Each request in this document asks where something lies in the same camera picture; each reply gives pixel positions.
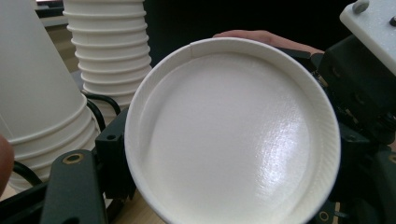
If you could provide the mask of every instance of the black cable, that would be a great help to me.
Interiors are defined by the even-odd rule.
[[[87,107],[95,115],[96,120],[99,124],[100,131],[102,132],[106,127],[105,119],[103,118],[102,112],[100,112],[100,109],[90,100],[87,100]]]
[[[29,167],[23,165],[18,161],[14,161],[13,172],[22,176],[25,180],[27,180],[32,186],[43,183],[43,181],[38,178],[38,176],[33,172]]]
[[[82,91],[82,93],[88,98],[88,99],[92,99],[92,100],[100,100],[100,101],[104,101],[108,104],[110,104],[113,109],[114,112],[116,113],[116,115],[118,115],[121,112],[120,106],[119,104],[113,100],[113,98],[106,96],[106,95],[99,95],[99,94],[93,94],[93,93],[88,93],[85,91]]]

